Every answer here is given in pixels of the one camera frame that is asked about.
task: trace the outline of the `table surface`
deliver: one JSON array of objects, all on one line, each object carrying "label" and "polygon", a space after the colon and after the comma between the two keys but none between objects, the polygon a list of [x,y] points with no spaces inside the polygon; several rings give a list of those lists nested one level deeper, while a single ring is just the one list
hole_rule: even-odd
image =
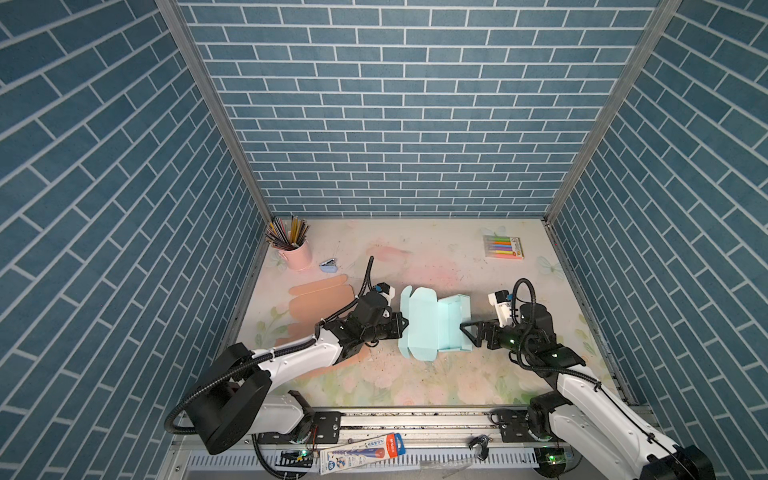
[{"label": "table surface", "polygon": [[[292,286],[349,276],[355,291],[373,255],[371,280],[397,289],[392,301],[399,310],[403,287],[427,286],[438,298],[469,295],[472,319],[494,319],[487,295],[511,290],[518,278],[533,282],[539,303],[552,314],[558,341],[586,360],[608,388],[614,383],[576,298],[538,220],[310,220],[307,235],[313,265],[288,270],[270,248],[243,318],[238,341],[247,348],[270,348],[303,336],[306,325],[291,318]],[[520,237],[525,258],[486,258],[483,235]],[[338,273],[317,266],[335,257]],[[528,298],[527,293],[521,297]],[[397,342],[382,341],[339,365],[318,369],[276,389],[299,390],[313,406],[454,406],[528,403],[549,391],[543,379],[511,364],[507,351],[485,348],[438,353],[434,362],[406,359]]]}]

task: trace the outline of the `blue tile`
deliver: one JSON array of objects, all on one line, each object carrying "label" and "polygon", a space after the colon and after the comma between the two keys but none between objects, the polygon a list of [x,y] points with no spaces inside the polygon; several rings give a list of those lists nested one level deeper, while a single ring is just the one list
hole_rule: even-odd
[{"label": "blue tile", "polygon": [[752,214],[759,222],[768,223],[768,200],[754,187],[751,187],[737,175],[731,173],[720,181],[720,186],[741,206]]},{"label": "blue tile", "polygon": [[[8,262],[10,262],[13,257],[22,251],[22,249],[29,245],[30,242],[32,242],[37,237],[37,235],[38,231],[25,221],[21,219],[13,220],[13,222],[11,222],[5,229],[3,229],[2,232],[0,232],[0,240],[2,240],[3,245],[5,245],[2,254],[0,254],[0,265],[7,265]],[[28,281],[25,281],[22,283],[22,285],[26,285],[27,283]],[[14,298],[15,295],[6,297],[5,299],[10,302]],[[4,310],[7,306],[8,304],[5,301],[0,303],[0,310]]]},{"label": "blue tile", "polygon": [[78,208],[87,216],[94,217],[127,180],[120,168],[113,168],[78,202]]},{"label": "blue tile", "polygon": [[25,215],[37,225],[46,227],[91,183],[82,170],[75,169],[29,207]]},{"label": "blue tile", "polygon": [[244,23],[243,13],[238,7],[225,7],[223,5],[215,7],[192,7],[195,18],[199,23]]},{"label": "blue tile", "polygon": [[[312,28],[313,43],[335,43],[316,39],[315,32],[319,30],[319,28]],[[215,35],[215,38],[219,38],[220,35],[220,40],[200,40],[197,37],[195,38],[198,41],[227,41],[223,35],[223,32],[219,33],[219,31],[220,28],[218,28],[216,31],[201,32],[201,34],[204,33],[205,35]],[[310,38],[307,35],[306,28],[301,27],[227,27],[227,38],[229,38],[230,41],[243,43],[310,43]]]},{"label": "blue tile", "polygon": [[472,63],[492,63],[503,62],[506,58],[506,48],[465,48],[462,61]]},{"label": "blue tile", "polygon": [[757,78],[768,66],[768,59],[729,41],[723,42],[712,59],[751,79]]},{"label": "blue tile", "polygon": [[117,34],[97,45],[96,51],[107,62],[107,65],[113,65],[131,53],[131,46],[128,45],[123,35]]},{"label": "blue tile", "polygon": [[104,70],[104,64],[93,49],[86,50],[61,65],[45,72],[45,76],[66,94]]},{"label": "blue tile", "polygon": [[703,0],[684,0],[677,9],[677,13],[706,25],[716,10],[717,6]]},{"label": "blue tile", "polygon": [[[525,33],[527,32],[520,31],[520,35],[524,35]],[[535,45],[578,45],[582,33],[582,30],[540,30],[536,35]],[[530,45],[530,43],[521,42],[511,43],[510,45]]]},{"label": "blue tile", "polygon": [[107,100],[114,97],[156,64],[157,59],[152,50],[145,48],[94,81],[93,88],[101,98]]},{"label": "blue tile", "polygon": [[430,48],[430,62],[459,62],[462,57],[460,48]]},{"label": "blue tile", "polygon": [[720,37],[717,35],[709,33],[691,23],[685,24],[685,28],[680,33],[678,39],[693,50],[698,51],[707,57],[712,55],[721,41]]},{"label": "blue tile", "polygon": [[208,42],[208,41],[227,41],[227,36],[224,34],[222,27],[200,27],[197,25],[191,25],[190,30],[195,41]]},{"label": "blue tile", "polygon": [[422,30],[418,28],[413,28],[413,29],[409,28],[406,33],[406,44],[430,45],[430,46],[431,45],[485,45],[486,36],[487,36],[486,30],[449,30],[449,29]]},{"label": "blue tile", "polygon": [[688,50],[680,47],[678,44],[665,37],[659,39],[659,43],[656,44],[654,53],[678,67],[683,63],[686,56],[688,56]]},{"label": "blue tile", "polygon": [[467,12],[467,10],[433,10],[432,26],[463,27],[466,22]]},{"label": "blue tile", "polygon": [[107,270],[112,260],[118,256],[120,250],[112,243],[105,243],[96,254],[88,261],[85,268],[78,274],[65,294],[77,302],[81,302],[91,291],[101,275]]},{"label": "blue tile", "polygon": [[360,28],[357,37],[361,44],[402,45],[404,32],[398,28]]},{"label": "blue tile", "polygon": [[123,95],[93,117],[88,126],[99,138],[105,138],[133,113],[133,106]]},{"label": "blue tile", "polygon": [[[411,49],[386,48],[385,50],[408,51]],[[338,55],[340,61],[381,61],[379,51],[380,49],[377,47],[336,47],[336,55]]]},{"label": "blue tile", "polygon": [[27,169],[10,178],[0,187],[0,222],[5,222],[43,188],[42,180]]},{"label": "blue tile", "polygon": [[768,121],[768,95],[740,79],[728,75],[718,87],[717,93],[754,115]]},{"label": "blue tile", "polygon": [[[296,10],[300,11],[309,11],[312,10],[311,8],[296,8]],[[322,10],[322,14],[318,14],[317,17],[319,18],[325,18],[327,17],[327,10],[322,8],[318,9]],[[283,8],[283,20],[285,20],[285,11],[286,9]],[[391,18],[393,15],[398,16],[395,12],[401,12],[399,17],[403,17],[402,10],[400,11],[393,11],[393,10],[382,10],[382,25],[408,25],[403,23],[389,23],[384,22],[384,18]],[[427,11],[419,11],[415,10],[413,12],[413,16],[415,18],[421,16],[422,22],[418,22],[414,25],[426,25],[424,20],[424,13],[428,13]],[[331,8],[331,18],[333,19],[334,25],[378,25],[379,24],[379,10],[376,8]]]},{"label": "blue tile", "polygon": [[[288,49],[283,48],[286,57]],[[210,56],[214,60],[256,60],[256,53],[251,45],[208,45]],[[274,60],[265,55],[262,60]]]},{"label": "blue tile", "polygon": [[641,30],[620,30],[618,28],[612,30],[587,30],[581,39],[581,45],[634,46],[637,44],[637,40],[640,39],[641,33]]},{"label": "blue tile", "polygon": [[67,15],[67,10],[57,0],[36,3],[14,0],[0,5],[0,22],[12,35],[20,35]]},{"label": "blue tile", "polygon": [[131,7],[131,11],[136,17],[141,17],[147,13],[157,10],[157,6],[152,0],[126,0],[128,6]]},{"label": "blue tile", "polygon": [[623,65],[572,65],[568,78],[618,78]]},{"label": "blue tile", "polygon": [[[40,279],[14,307],[2,324],[2,345],[12,345],[19,339],[37,316],[54,299],[58,291],[71,279],[81,264],[72,255],[65,254]],[[19,292],[10,286],[11,292]]]},{"label": "blue tile", "polygon": [[[517,14],[518,13],[515,10],[470,10],[467,26],[511,27],[515,24],[515,17]],[[460,15],[455,15],[455,17],[461,18],[463,17],[463,13]]]},{"label": "blue tile", "polygon": [[35,77],[7,91],[0,96],[0,110],[4,112],[0,119],[0,130],[24,120],[56,98],[58,95],[42,77]]},{"label": "blue tile", "polygon": [[718,10],[709,24],[710,28],[746,44],[755,38],[763,25],[765,25],[763,22],[755,18],[741,15],[728,8]]},{"label": "blue tile", "polygon": [[243,11],[248,23],[282,23],[275,7],[243,7]]},{"label": "blue tile", "polygon": [[[491,35],[488,37],[488,45],[533,45],[535,36],[535,30],[491,30]],[[561,45],[556,39],[552,39],[552,41],[553,43],[551,44],[542,45]]]},{"label": "blue tile", "polygon": [[68,211],[16,264],[32,275],[39,275],[80,233],[85,224],[83,217],[72,210]]},{"label": "blue tile", "polygon": [[63,56],[48,33],[0,49],[0,80],[10,83]]},{"label": "blue tile", "polygon": [[[612,21],[614,20],[614,16],[616,15],[616,12],[612,12],[610,10],[597,10],[597,11],[589,11],[589,10],[571,10],[568,13],[568,20],[565,21],[566,27],[608,27],[611,26]],[[618,21],[617,18],[617,25],[614,26],[626,26],[626,27],[634,27],[634,26],[644,26],[645,21],[643,20],[642,25],[622,25],[622,22]],[[623,23],[636,23],[637,20],[634,20],[633,18],[627,18],[624,17]]]},{"label": "blue tile", "polygon": [[127,5],[120,2],[54,27],[51,32],[64,50],[74,51],[133,20]]},{"label": "blue tile", "polygon": [[154,18],[148,17],[143,21],[129,27],[125,32],[128,44],[133,48],[139,48],[160,34]]},{"label": "blue tile", "polygon": [[290,51],[293,60],[335,60],[333,47],[305,47],[292,45]]},{"label": "blue tile", "polygon": [[664,93],[664,87],[645,72],[640,73],[640,76],[635,81],[635,85],[648,95],[651,100],[657,100]]},{"label": "blue tile", "polygon": [[695,117],[691,121],[689,129],[721,157],[727,158],[729,164],[748,175],[753,181],[760,182],[768,178],[768,165],[731,140],[708,121],[701,117]]},{"label": "blue tile", "polygon": [[612,26],[614,27],[644,27],[650,17],[649,11],[620,10]]},{"label": "blue tile", "polygon": [[737,110],[731,111],[720,124],[747,145],[754,145],[766,133],[765,128]]},{"label": "blue tile", "polygon": [[601,48],[596,62],[624,63],[629,57],[631,48]]}]

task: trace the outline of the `brick wall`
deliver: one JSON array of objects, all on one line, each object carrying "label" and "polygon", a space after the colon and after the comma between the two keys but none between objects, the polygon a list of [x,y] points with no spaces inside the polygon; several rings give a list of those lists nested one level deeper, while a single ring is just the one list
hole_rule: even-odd
[{"label": "brick wall", "polygon": [[533,216],[657,0],[183,0],[267,200]]},{"label": "brick wall", "polygon": [[768,466],[768,2],[684,0],[555,227],[631,387]]},{"label": "brick wall", "polygon": [[144,478],[260,228],[152,0],[0,3],[0,478]]}]

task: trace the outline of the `pencil holder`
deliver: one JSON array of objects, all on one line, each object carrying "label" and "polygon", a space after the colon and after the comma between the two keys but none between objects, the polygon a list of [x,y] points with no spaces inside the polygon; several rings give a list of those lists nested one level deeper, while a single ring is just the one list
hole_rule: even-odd
[{"label": "pencil holder", "polygon": [[278,250],[277,253],[286,261],[291,270],[304,270],[312,264],[312,252],[310,243],[304,244],[295,250]]}]

